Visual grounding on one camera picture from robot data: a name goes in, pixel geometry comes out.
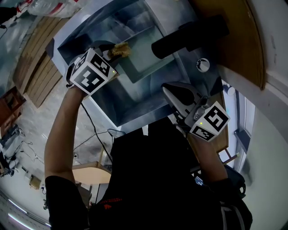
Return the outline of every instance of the metal sink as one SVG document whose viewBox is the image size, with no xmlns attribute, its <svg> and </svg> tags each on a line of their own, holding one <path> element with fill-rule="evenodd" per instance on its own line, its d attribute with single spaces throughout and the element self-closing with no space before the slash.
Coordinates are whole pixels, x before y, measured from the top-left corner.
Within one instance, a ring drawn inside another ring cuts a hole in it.
<svg viewBox="0 0 288 230">
<path fill-rule="evenodd" d="M 65 39 L 60 30 L 61 36 L 57 34 L 55 38 L 60 40 L 61 37 L 63 42 L 56 51 L 54 49 L 52 59 L 59 70 L 63 70 L 59 61 L 67 70 L 71 60 L 83 53 L 91 42 L 128 42 L 132 52 L 116 66 L 120 75 L 84 101 L 87 109 L 99 122 L 106 128 L 128 133 L 168 116 L 172 109 L 161 90 L 161 85 L 165 82 L 192 83 L 203 95 L 209 96 L 219 75 L 213 63 L 207 73 L 197 71 L 197 60 L 208 58 L 202 49 L 190 53 L 183 49 L 162 60 L 154 56 L 151 50 L 153 42 L 177 30 L 180 25 L 196 19 L 186 0 L 103 2 L 106 4 L 102 3 L 101 8 L 98 7 L 98 10 L 74 28 Z M 96 9 L 92 4 L 87 7 Z M 84 13 L 81 11 L 70 21 L 74 20 L 76 24 L 76 19 L 82 20 Z M 77 48 L 72 49 L 75 44 L 78 44 Z"/>
</svg>

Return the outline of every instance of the sleeve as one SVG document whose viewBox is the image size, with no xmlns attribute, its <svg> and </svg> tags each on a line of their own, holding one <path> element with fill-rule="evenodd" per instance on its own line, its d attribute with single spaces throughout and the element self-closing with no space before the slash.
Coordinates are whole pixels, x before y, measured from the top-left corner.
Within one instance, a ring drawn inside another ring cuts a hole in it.
<svg viewBox="0 0 288 230">
<path fill-rule="evenodd" d="M 57 176 L 47 177 L 45 184 L 51 229 L 87 228 L 88 210 L 76 185 Z"/>
<path fill-rule="evenodd" d="M 222 181 L 217 181 L 208 184 L 210 189 L 215 193 L 219 201 L 235 206 L 243 218 L 245 229 L 248 230 L 252 224 L 252 214 L 247 208 L 246 204 L 240 198 L 236 188 L 233 186 L 232 181 L 228 178 Z"/>
</svg>

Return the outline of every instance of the person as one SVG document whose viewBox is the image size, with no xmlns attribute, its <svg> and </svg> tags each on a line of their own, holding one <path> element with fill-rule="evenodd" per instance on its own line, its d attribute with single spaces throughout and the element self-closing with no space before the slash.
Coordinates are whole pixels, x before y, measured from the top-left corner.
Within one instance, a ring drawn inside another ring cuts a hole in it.
<svg viewBox="0 0 288 230">
<path fill-rule="evenodd" d="M 195 159 L 168 118 L 116 138 L 112 175 L 102 200 L 89 211 L 72 173 L 77 114 L 84 93 L 67 91 L 45 147 L 46 200 L 52 229 L 250 229 L 252 215 L 212 145 L 194 138 L 205 186 L 190 173 Z"/>
</svg>

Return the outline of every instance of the stainless steel sink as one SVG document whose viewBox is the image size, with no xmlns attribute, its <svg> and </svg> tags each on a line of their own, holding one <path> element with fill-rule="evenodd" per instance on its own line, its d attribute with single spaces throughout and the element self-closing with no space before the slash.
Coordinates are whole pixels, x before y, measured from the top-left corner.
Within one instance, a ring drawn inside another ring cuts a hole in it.
<svg viewBox="0 0 288 230">
<path fill-rule="evenodd" d="M 107 1 L 63 40 L 52 60 L 57 67 L 57 60 L 64 60 L 67 69 L 72 58 L 81 52 L 81 49 L 70 49 L 67 44 L 83 35 L 87 39 L 79 44 L 82 49 L 97 40 L 116 44 L 127 41 L 132 53 L 116 66 L 120 75 L 84 103 L 106 128 L 128 133 L 172 113 L 161 90 L 165 82 L 192 83 L 203 95 L 210 94 L 218 72 L 213 62 L 207 73 L 197 71 L 197 60 L 209 58 L 202 49 L 193 52 L 183 49 L 162 60 L 151 50 L 153 42 L 195 19 L 186 0 Z"/>
</svg>

